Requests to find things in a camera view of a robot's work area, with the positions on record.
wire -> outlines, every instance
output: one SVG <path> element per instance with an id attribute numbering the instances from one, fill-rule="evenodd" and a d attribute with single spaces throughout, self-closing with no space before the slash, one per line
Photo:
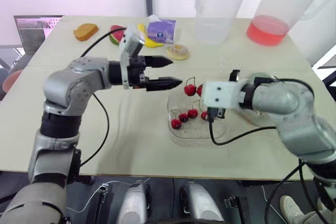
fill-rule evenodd
<path id="1" fill-rule="evenodd" d="M 91 199 L 94 197 L 94 195 L 96 194 L 96 192 L 98 192 L 98 190 L 100 189 L 100 187 L 101 187 L 101 185 L 97 188 L 97 190 L 94 191 L 94 193 L 91 195 L 91 197 L 89 198 L 89 200 L 86 202 L 86 204 L 85 204 L 85 206 L 83 207 L 82 210 L 77 211 L 77 210 L 74 210 L 74 209 L 72 209 L 72 208 L 70 208 L 70 207 L 67 207 L 67 208 L 68 208 L 69 210 L 73 211 L 73 212 L 78 213 L 78 214 L 81 213 L 81 212 L 84 212 L 85 209 L 86 209 L 86 207 L 89 205 Z"/>
<path id="2" fill-rule="evenodd" d="M 277 81 L 288 81 L 288 82 L 297 82 L 299 84 L 302 84 L 304 86 L 306 86 L 307 89 L 309 89 L 309 91 L 313 94 L 313 96 L 315 97 L 313 88 L 311 87 L 311 85 L 309 85 L 308 83 L 301 81 L 301 80 L 297 80 L 297 79 L 287 79 L 287 78 L 281 78 L 281 79 L 277 79 Z"/>
<path id="3" fill-rule="evenodd" d="M 241 137 L 243 137 L 243 136 L 246 136 L 246 135 L 248 135 L 248 134 L 251 134 L 251 133 L 254 133 L 254 132 L 257 132 L 257 131 L 273 130 L 273 129 L 276 129 L 276 127 L 275 127 L 275 126 L 268 126 L 268 127 L 257 128 L 257 129 L 251 130 L 251 131 L 247 131 L 247 132 L 245 132 L 245 133 L 243 133 L 243 134 L 241 134 L 241 135 L 239 135 L 239 136 L 235 136 L 233 139 L 230 139 L 230 140 L 228 140 L 228 141 L 219 143 L 219 142 L 216 142 L 216 140 L 215 140 L 215 138 L 214 138 L 214 132 L 213 132 L 213 129 L 212 129 L 212 122 L 209 122 L 209 131 L 210 131 L 210 137 L 211 137 L 211 140 L 212 140 L 212 142 L 213 142 L 215 145 L 219 145 L 219 146 L 221 146 L 221 145 L 225 145 L 225 144 L 229 144 L 229 143 L 231 143 L 231 142 L 233 142 L 233 141 L 235 141 L 235 140 L 237 140 L 237 139 L 239 139 L 239 138 L 241 138 Z"/>
<path id="4" fill-rule="evenodd" d="M 0 199 L 0 204 L 4 203 L 4 202 L 6 202 L 6 201 L 9 201 L 9 200 L 11 200 L 11 199 L 13 199 L 13 198 L 15 197 L 15 195 L 16 195 L 18 192 L 19 192 L 19 191 L 15 192 L 15 193 L 13 193 L 13 194 L 11 194 L 11 195 L 8 195 L 8 196 L 6 196 L 6 197 L 1 198 L 1 199 Z"/>
<path id="5" fill-rule="evenodd" d="M 106 38 L 110 34 L 113 34 L 117 31 L 124 31 L 124 30 L 126 30 L 126 28 L 122 27 L 122 28 L 117 28 L 117 29 L 111 30 L 108 33 L 104 34 L 99 39 L 97 39 L 91 46 L 89 46 L 80 57 L 84 57 L 96 44 L 98 44 L 100 41 L 102 41 L 104 38 Z"/>
<path id="6" fill-rule="evenodd" d="M 114 29 L 112 31 L 109 31 L 108 33 L 104 34 L 103 36 L 101 36 L 99 39 L 97 39 L 91 46 L 89 46 L 85 51 L 84 53 L 80 56 L 81 57 L 84 57 L 96 44 L 98 44 L 100 41 L 102 41 L 104 38 L 106 38 L 107 36 L 109 36 L 110 34 L 113 34 L 117 31 L 123 31 L 123 30 L 126 30 L 126 28 L 117 28 L 117 29 Z M 109 118 L 109 114 L 107 113 L 107 110 L 105 108 L 105 106 L 102 104 L 102 102 L 99 100 L 99 98 L 96 96 L 96 94 L 93 94 L 94 98 L 98 101 L 98 103 L 100 104 L 100 106 L 103 108 L 104 112 L 105 112 L 105 115 L 106 115 L 106 120 L 107 120 L 107 130 L 106 130 L 106 134 L 105 134 L 105 137 L 104 137 L 104 140 L 103 142 L 101 143 L 101 145 L 99 146 L 99 148 L 95 151 L 95 153 L 93 153 L 88 159 L 86 159 L 83 163 L 80 164 L 80 167 L 82 167 L 83 165 L 85 165 L 87 162 L 89 162 L 91 159 L 94 158 L 94 156 L 97 155 L 97 153 L 103 148 L 105 142 L 106 142 L 106 139 L 109 135 L 109 132 L 110 132 L 110 118 Z"/>
<path id="7" fill-rule="evenodd" d="M 269 198 L 267 200 L 266 207 L 265 207 L 265 215 L 264 215 L 265 224 L 269 224 L 268 213 L 269 213 L 269 208 L 270 208 L 271 202 L 272 202 L 272 200 L 275 196 L 275 193 L 291 176 L 293 176 L 304 165 L 305 165 L 305 163 L 299 164 L 294 170 L 292 170 L 290 172 L 290 174 L 288 174 L 282 181 L 280 181 L 280 183 L 277 185 L 277 187 L 272 191 L 271 195 L 269 196 Z"/>
<path id="8" fill-rule="evenodd" d="M 301 184 L 302 184 L 302 187 L 303 187 L 303 191 L 304 191 L 304 194 L 306 195 L 306 198 L 307 198 L 307 200 L 309 202 L 309 205 L 316 212 L 316 214 L 320 217 L 321 221 L 324 224 L 328 224 L 327 220 L 323 217 L 323 215 L 320 213 L 320 211 L 314 206 L 314 204 L 313 204 L 313 202 L 312 202 L 312 200 L 310 198 L 306 182 L 303 179 L 302 166 L 299 169 L 299 174 L 300 174 L 300 181 L 301 181 Z"/>
<path id="9" fill-rule="evenodd" d="M 93 153 L 88 159 L 86 159 L 83 163 L 80 164 L 80 167 L 82 167 L 83 165 L 85 165 L 87 162 L 89 162 L 91 159 L 94 158 L 94 156 L 96 156 L 96 154 L 103 148 L 106 139 L 109 135 L 110 132 L 110 118 L 109 118 L 109 114 L 105 108 L 105 106 L 102 104 L 102 102 L 99 100 L 99 98 L 96 96 L 96 94 L 93 94 L 93 97 L 98 101 L 98 103 L 100 104 L 100 106 L 103 108 L 105 115 L 106 115 L 106 120 L 107 120 L 107 129 L 106 129 L 106 134 L 104 137 L 103 142 L 101 143 L 101 145 L 99 146 L 99 148 L 95 151 L 95 153 Z"/>
<path id="10" fill-rule="evenodd" d="M 172 178 L 173 181 L 173 207 L 172 207 L 172 218 L 174 218 L 174 205 L 175 205 L 175 181 L 174 178 Z"/>
<path id="11" fill-rule="evenodd" d="M 146 179 L 145 181 L 143 181 L 143 183 L 145 183 L 145 182 L 147 182 L 148 180 L 150 180 L 151 179 L 151 177 L 149 177 L 148 179 Z M 94 197 L 94 195 L 98 192 L 98 190 L 100 189 L 100 187 L 101 186 L 103 186 L 103 185 L 106 185 L 106 184 L 110 184 L 110 183 L 121 183 L 121 184 L 124 184 L 124 185 L 132 185 L 131 183 L 126 183 L 126 182 L 122 182 L 122 181 L 118 181 L 118 180 L 112 180 L 112 181 L 108 181 L 108 182 L 106 182 L 106 183 L 102 183 L 98 188 L 97 188 L 97 190 L 95 190 L 94 192 L 93 192 L 93 194 L 91 195 L 91 197 L 88 199 L 88 201 L 86 202 L 86 204 L 85 204 L 85 206 L 83 207 L 83 209 L 82 210 L 74 210 L 74 209 L 72 209 L 71 207 L 67 207 L 69 210 L 71 210 L 71 211 L 73 211 L 73 212 L 76 212 L 76 213 L 81 213 L 81 212 L 84 212 L 85 211 L 85 209 L 88 207 L 88 205 L 89 205 L 89 203 L 90 203 L 90 201 L 92 200 L 92 198 Z"/>
<path id="12" fill-rule="evenodd" d="M 266 193 L 265 193 L 265 189 L 264 186 L 261 186 L 261 191 L 262 191 L 262 195 L 264 197 L 265 202 L 267 203 L 267 199 L 266 199 Z M 272 206 L 270 205 L 270 207 L 273 209 L 273 211 L 282 219 L 282 221 L 287 224 L 287 222 L 285 221 L 285 219 L 281 216 L 281 214 L 279 214 L 279 212 Z"/>

watermelon slice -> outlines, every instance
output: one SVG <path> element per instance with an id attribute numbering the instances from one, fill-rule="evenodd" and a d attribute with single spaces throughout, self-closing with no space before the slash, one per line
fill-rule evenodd
<path id="1" fill-rule="evenodd" d="M 118 28 L 123 28 L 123 26 L 118 26 L 118 25 L 113 25 L 111 26 L 110 28 L 110 31 L 112 30 L 115 30 L 115 29 L 118 29 Z M 122 39 L 122 36 L 124 35 L 124 31 L 116 31 L 115 33 L 113 34 L 110 34 L 110 41 L 115 44 L 115 45 L 119 45 L 121 39 Z"/>

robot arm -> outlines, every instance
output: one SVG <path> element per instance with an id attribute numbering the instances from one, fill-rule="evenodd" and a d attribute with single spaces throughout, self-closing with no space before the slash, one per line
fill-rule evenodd
<path id="1" fill-rule="evenodd" d="M 161 56 L 138 56 L 142 46 L 142 39 L 128 29 L 120 44 L 120 62 L 79 58 L 46 80 L 42 123 L 28 168 L 31 184 L 17 193 L 0 219 L 1 224 L 64 222 L 66 184 L 79 174 L 81 151 L 76 146 L 81 116 L 95 91 L 112 85 L 167 90 L 182 83 L 171 77 L 146 77 L 146 67 L 164 67 L 172 61 Z"/>
<path id="2" fill-rule="evenodd" d="M 206 82 L 202 101 L 209 108 L 267 112 L 285 147 L 309 166 L 323 203 L 335 208 L 336 131 L 314 114 L 310 87 L 272 78 Z"/>

red cherry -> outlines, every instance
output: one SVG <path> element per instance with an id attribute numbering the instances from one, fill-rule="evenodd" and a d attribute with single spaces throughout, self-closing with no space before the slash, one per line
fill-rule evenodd
<path id="1" fill-rule="evenodd" d="M 205 121 L 208 121 L 208 113 L 206 111 L 203 111 L 201 114 L 201 118 Z"/>
<path id="2" fill-rule="evenodd" d="M 189 116 L 187 115 L 187 113 L 182 113 L 179 115 L 178 119 L 180 119 L 182 123 L 185 123 L 189 120 Z"/>
<path id="3" fill-rule="evenodd" d="M 192 97 L 195 93 L 196 93 L 196 87 L 193 84 L 189 84 L 187 86 L 184 87 L 184 93 L 189 96 Z"/>
<path id="4" fill-rule="evenodd" d="M 173 119 L 171 124 L 172 124 L 172 128 L 176 130 L 179 130 L 182 126 L 182 122 L 179 119 Z"/>
<path id="5" fill-rule="evenodd" d="M 202 84 L 202 85 L 200 85 L 200 86 L 198 86 L 198 88 L 197 88 L 197 91 L 196 91 L 196 93 L 197 93 L 199 96 L 201 96 L 201 95 L 202 95 L 202 87 L 203 87 L 203 84 Z"/>
<path id="6" fill-rule="evenodd" d="M 198 116 L 197 109 L 188 110 L 188 116 L 190 118 L 196 118 Z"/>

plastic tray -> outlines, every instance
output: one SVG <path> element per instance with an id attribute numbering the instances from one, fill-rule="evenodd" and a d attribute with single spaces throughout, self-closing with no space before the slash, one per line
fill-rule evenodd
<path id="1" fill-rule="evenodd" d="M 209 123 L 201 118 L 201 111 L 206 111 L 207 107 L 200 101 L 194 104 L 194 109 L 198 110 L 197 118 L 191 119 L 185 123 L 182 123 L 182 127 L 179 130 L 175 130 L 171 126 L 171 121 L 174 118 L 178 119 L 180 110 L 182 113 L 187 113 L 188 110 L 192 108 L 193 102 L 201 100 L 198 94 L 192 97 L 188 97 L 184 93 L 184 87 L 180 86 L 175 88 L 172 94 L 168 97 L 167 101 L 167 125 L 169 127 L 170 139 L 177 145 L 184 147 L 197 147 L 197 146 L 208 146 L 217 148 L 212 143 L 209 133 Z M 226 133 L 225 119 L 216 118 L 213 123 L 213 132 L 215 139 L 218 142 L 224 141 L 223 136 Z"/>

